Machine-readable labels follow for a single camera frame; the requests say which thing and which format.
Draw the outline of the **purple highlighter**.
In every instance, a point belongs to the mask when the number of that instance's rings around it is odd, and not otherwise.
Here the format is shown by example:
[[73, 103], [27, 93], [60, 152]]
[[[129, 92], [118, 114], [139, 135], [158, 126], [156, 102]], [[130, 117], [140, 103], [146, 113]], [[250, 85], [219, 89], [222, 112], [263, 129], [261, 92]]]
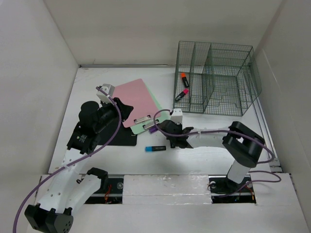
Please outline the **purple highlighter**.
[[150, 134], [153, 134], [153, 133], [155, 133], [155, 132], [157, 132], [158, 131], [158, 128], [156, 127], [156, 126], [153, 126], [153, 127], [151, 127], [150, 129], [149, 129], [149, 133]]

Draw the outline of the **green clipboard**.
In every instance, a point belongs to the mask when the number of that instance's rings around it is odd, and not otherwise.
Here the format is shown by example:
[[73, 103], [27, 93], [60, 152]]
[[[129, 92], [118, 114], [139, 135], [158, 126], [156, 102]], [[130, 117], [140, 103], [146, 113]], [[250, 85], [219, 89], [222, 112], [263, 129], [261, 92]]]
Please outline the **green clipboard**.
[[[158, 103], [157, 99], [155, 98], [155, 96], [153, 95], [153, 93], [151, 92], [151, 90], [149, 88], [147, 88], [149, 91], [149, 94], [151, 95], [153, 101], [155, 102], [156, 106], [157, 106], [157, 110], [161, 110], [162, 107], [161, 105]], [[155, 121], [156, 123], [161, 123], [163, 122], [165, 119], [167, 119], [167, 114], [163, 113], [163, 114], [158, 114]], [[141, 134], [149, 129], [151, 129], [154, 126], [153, 123], [153, 116], [151, 116], [149, 119], [147, 119], [146, 121], [143, 121], [137, 125], [134, 125], [131, 128], [132, 132], [134, 135], [138, 135]]]

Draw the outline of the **blue highlighter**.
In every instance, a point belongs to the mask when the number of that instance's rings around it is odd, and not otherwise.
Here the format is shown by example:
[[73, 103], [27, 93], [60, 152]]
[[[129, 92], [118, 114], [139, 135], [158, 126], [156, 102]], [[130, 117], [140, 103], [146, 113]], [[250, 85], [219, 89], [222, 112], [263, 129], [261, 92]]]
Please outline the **blue highlighter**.
[[145, 147], [145, 152], [156, 152], [156, 151], [165, 151], [166, 146], [147, 146]]

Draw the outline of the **pink clipboard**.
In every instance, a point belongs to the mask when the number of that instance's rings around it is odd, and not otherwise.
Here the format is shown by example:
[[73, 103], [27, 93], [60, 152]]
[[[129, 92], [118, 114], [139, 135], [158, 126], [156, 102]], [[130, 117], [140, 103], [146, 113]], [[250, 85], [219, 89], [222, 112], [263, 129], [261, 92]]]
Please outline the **pink clipboard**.
[[157, 112], [157, 106], [142, 79], [116, 86], [113, 97], [134, 108], [128, 119], [123, 122], [125, 128], [134, 126], [134, 120], [153, 116]]

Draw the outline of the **orange highlighter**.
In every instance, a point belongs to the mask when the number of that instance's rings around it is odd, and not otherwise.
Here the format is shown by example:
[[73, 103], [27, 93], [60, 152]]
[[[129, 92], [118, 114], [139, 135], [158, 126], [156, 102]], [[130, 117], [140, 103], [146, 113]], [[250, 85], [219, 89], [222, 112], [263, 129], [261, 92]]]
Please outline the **orange highlighter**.
[[185, 88], [189, 88], [189, 82], [185, 73], [181, 73], [181, 80]]

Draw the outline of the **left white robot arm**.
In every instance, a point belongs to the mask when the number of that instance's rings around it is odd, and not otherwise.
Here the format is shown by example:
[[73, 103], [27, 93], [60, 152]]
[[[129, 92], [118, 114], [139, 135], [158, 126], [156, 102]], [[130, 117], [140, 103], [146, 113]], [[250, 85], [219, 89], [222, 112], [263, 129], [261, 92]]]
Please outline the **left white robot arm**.
[[101, 131], [110, 123], [128, 119], [133, 107], [119, 98], [82, 104], [79, 121], [67, 143], [63, 170], [54, 175], [46, 194], [35, 205], [28, 205], [24, 214], [34, 230], [42, 233], [67, 233], [73, 225], [73, 216], [95, 192], [108, 188], [108, 173], [91, 168], [83, 179], [80, 172], [101, 141]]

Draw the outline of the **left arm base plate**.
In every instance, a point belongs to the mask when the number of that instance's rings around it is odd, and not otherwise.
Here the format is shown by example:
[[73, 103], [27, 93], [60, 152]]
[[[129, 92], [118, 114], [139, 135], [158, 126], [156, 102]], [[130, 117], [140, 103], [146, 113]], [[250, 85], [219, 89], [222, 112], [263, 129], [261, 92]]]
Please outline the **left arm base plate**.
[[122, 204], [123, 177], [109, 178], [106, 188], [100, 188], [92, 194], [85, 204]]

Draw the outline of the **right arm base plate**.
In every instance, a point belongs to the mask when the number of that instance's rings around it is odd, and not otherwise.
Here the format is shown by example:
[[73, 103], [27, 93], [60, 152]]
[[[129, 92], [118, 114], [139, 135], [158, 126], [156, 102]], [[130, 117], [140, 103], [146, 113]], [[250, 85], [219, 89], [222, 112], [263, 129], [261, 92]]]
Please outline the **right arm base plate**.
[[224, 176], [209, 178], [207, 189], [211, 193], [212, 204], [256, 204], [253, 186], [248, 184], [250, 181], [250, 176], [245, 176], [241, 184], [236, 184]]

